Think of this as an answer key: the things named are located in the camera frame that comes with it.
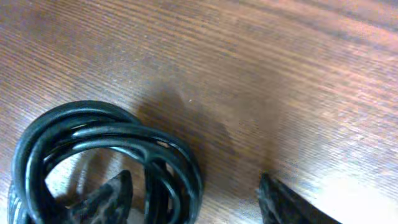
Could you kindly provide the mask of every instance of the black cord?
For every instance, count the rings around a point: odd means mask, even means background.
[[[203,181],[190,148],[169,134],[143,126],[117,106],[77,101],[46,112],[22,134],[12,163],[9,223],[50,223],[64,212],[66,208],[55,203],[45,177],[64,159],[99,147],[124,153],[144,166],[146,223],[196,220]]]

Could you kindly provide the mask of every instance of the black wire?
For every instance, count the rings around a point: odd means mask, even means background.
[[[117,106],[77,101],[46,112],[22,134],[12,163],[9,223],[48,223],[66,210],[55,203],[45,177],[64,159],[99,147],[124,153],[144,166],[146,223],[196,220],[203,181],[190,148],[169,134],[143,126]],[[169,198],[172,209],[168,212]]]

